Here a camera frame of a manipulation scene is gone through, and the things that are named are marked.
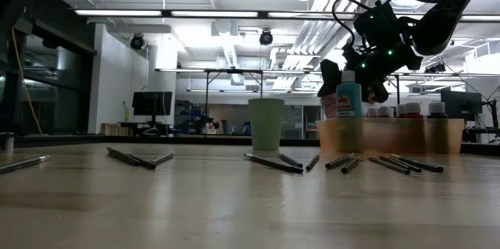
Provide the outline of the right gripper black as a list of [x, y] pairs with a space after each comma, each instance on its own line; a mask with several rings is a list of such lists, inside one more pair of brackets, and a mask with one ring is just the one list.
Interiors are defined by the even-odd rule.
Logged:
[[[418, 70], [423, 58], [415, 54], [413, 49], [404, 43], [388, 48], [376, 48], [371, 52], [359, 54], [346, 45], [343, 56], [346, 59], [345, 70], [355, 72], [355, 80], [362, 84], [362, 101], [384, 103], [389, 93], [381, 82], [386, 76], [406, 66], [409, 70]], [[323, 85], [317, 93], [318, 98], [334, 94], [341, 83], [341, 71], [336, 62], [324, 59], [320, 63]]]

